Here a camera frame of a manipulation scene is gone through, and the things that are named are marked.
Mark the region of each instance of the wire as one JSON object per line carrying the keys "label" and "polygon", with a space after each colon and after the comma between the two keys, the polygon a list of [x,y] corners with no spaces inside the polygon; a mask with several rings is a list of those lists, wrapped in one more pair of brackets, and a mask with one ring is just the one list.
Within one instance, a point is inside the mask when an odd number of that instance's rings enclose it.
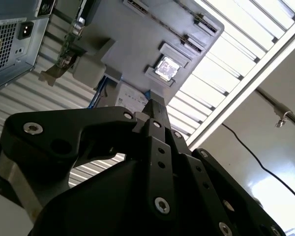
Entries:
{"label": "wire", "polygon": [[238,140],[238,142],[240,142],[240,144],[241,145],[243,145],[244,146],[244,148],[246,148],[247,149],[247,151],[256,159],[256,161],[258,162],[258,164],[261,166],[261,168],[264,170],[264,171],[266,171],[266,172],[268,172],[270,175],[272,175],[274,178],[276,178],[278,181],[280,181],[281,182],[281,184],[283,184],[288,190],[290,190],[291,191],[291,193],[293,193],[294,194],[294,196],[295,196],[295,192],[294,192],[294,190],[292,190],[283,180],[281,180],[276,174],[274,174],[274,173],[272,173],[271,171],[269,171],[267,168],[265,168],[264,166],[263,166],[263,164],[261,163],[261,161],[259,160],[259,158],[252,152],[252,150],[250,150],[249,149],[249,147],[247,147],[241,140],[240,140],[240,138],[237,136],[237,134],[235,133],[235,131],[233,131],[230,127],[228,127],[227,125],[225,125],[225,124],[222,124],[225,128],[227,128],[229,131],[231,131],[233,134],[234,134],[234,136],[235,136],[235,138]]}

